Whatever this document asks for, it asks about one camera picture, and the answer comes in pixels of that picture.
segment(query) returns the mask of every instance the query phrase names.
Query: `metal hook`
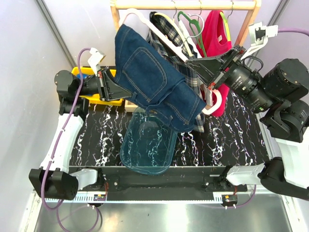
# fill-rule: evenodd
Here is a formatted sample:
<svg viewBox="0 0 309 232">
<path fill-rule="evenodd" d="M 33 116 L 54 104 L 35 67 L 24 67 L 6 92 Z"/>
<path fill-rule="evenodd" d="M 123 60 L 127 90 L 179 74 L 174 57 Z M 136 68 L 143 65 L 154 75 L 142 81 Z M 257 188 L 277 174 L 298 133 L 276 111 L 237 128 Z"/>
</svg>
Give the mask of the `metal hook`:
<svg viewBox="0 0 309 232">
<path fill-rule="evenodd" d="M 231 11 L 231 13 L 228 15 L 227 20 L 228 20 L 228 18 L 232 15 L 233 10 L 234 10 L 234 2 L 233 2 L 233 0 L 231 0 L 231 2 L 232 2 L 232 11 Z"/>
<path fill-rule="evenodd" d="M 203 22 L 203 26 L 202 26 L 201 32 L 200 32 L 199 34 L 197 34 L 197 35 L 192 35 L 192 36 L 188 36 L 188 37 L 185 39 L 185 41 L 183 42 L 183 44 L 180 45 L 180 48 L 183 47 L 184 43 L 187 41 L 188 38 L 195 38 L 195 37 L 197 37 L 197 36 L 200 36 L 200 35 L 202 34 L 202 32 L 203 32 L 204 27 L 205 27 L 205 21 L 203 20 L 202 16 L 200 16 L 200 15 L 198 15 L 198 14 L 197 14 L 197 15 L 196 15 L 196 14 L 188 14 L 188 15 L 189 15 L 190 17 L 192 17 L 192 16 L 197 16 L 198 18 L 200 18 L 200 19 L 202 20 L 202 22 Z"/>
<path fill-rule="evenodd" d="M 199 6 L 200 6 L 200 9 L 201 9 L 201 11 L 199 12 L 199 14 L 198 15 L 201 15 L 202 14 L 202 1 L 201 0 L 198 0 L 199 1 Z"/>
<path fill-rule="evenodd" d="M 173 16 L 173 19 L 175 19 L 175 15 L 177 14 L 176 2 L 175 2 L 174 0 L 171 0 L 171 1 L 175 3 L 175 9 L 176 9 L 176 12 L 175 12 L 175 14 L 174 14 L 174 16 Z"/>
</svg>

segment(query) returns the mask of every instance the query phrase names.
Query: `folded blue denim garment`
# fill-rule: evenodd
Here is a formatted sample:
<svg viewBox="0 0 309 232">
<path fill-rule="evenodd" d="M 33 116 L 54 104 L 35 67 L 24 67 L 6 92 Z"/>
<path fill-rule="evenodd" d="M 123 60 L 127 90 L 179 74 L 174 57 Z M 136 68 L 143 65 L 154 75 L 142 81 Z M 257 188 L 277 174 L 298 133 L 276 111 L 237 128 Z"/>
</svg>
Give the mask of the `folded blue denim garment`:
<svg viewBox="0 0 309 232">
<path fill-rule="evenodd" d="M 122 25 L 115 37 L 114 81 L 132 93 L 130 102 L 178 132 L 194 127 L 205 102 L 185 77 L 132 28 Z"/>
</svg>

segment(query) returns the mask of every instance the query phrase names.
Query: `marble table top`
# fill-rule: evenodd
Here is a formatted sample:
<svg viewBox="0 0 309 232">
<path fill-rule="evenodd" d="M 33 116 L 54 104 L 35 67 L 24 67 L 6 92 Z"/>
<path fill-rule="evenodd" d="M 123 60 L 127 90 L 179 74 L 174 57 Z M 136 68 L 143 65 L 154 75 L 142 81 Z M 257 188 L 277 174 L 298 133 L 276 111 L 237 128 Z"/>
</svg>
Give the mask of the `marble table top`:
<svg viewBox="0 0 309 232">
<path fill-rule="evenodd" d="M 122 165 L 119 152 L 131 117 L 124 105 L 91 104 L 70 165 Z M 178 134 L 172 166 L 256 165 L 268 160 L 257 118 L 235 93 L 227 97 L 225 114 L 209 116 L 204 128 L 204 133 Z"/>
</svg>

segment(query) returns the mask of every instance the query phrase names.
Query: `reflective metal surface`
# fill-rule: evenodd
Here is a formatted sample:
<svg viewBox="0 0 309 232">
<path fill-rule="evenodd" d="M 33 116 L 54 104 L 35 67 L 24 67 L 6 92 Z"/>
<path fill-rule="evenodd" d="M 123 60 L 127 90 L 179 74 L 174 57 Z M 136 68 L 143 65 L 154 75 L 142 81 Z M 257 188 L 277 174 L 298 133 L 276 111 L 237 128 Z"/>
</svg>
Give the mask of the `reflective metal surface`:
<svg viewBox="0 0 309 232">
<path fill-rule="evenodd" d="M 248 195 L 239 196 L 240 203 Z M 82 204 L 64 203 L 60 218 Z M 281 198 L 277 195 L 256 195 L 239 209 L 210 209 L 194 204 L 111 204 L 101 206 L 102 226 L 95 232 L 290 232 L 290 225 Z M 96 219 L 96 212 L 83 208 L 63 221 L 71 232 L 85 232 Z M 43 207 L 36 232 L 61 232 L 55 211 Z"/>
</svg>

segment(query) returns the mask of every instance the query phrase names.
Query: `yellow plastic tray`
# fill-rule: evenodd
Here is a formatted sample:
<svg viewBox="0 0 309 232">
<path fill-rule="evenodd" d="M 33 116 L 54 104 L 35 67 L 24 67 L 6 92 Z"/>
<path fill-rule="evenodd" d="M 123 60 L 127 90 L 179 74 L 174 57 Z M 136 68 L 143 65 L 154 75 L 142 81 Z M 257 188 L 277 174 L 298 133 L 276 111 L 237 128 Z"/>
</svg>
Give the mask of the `yellow plastic tray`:
<svg viewBox="0 0 309 232">
<path fill-rule="evenodd" d="M 81 67 L 81 71 L 83 74 L 87 75 L 93 75 L 93 71 L 91 68 L 84 68 Z M 113 76 L 116 74 L 116 70 L 111 69 L 111 73 Z M 78 68 L 74 67 L 72 70 L 72 74 L 77 75 L 79 74 Z M 124 101 L 123 99 L 119 99 L 116 101 L 101 101 L 100 96 L 98 94 L 94 94 L 92 96 L 81 96 L 82 98 L 87 98 L 91 104 L 102 104 L 102 105 L 115 105 L 115 106 L 121 106 L 122 102 Z"/>
</svg>

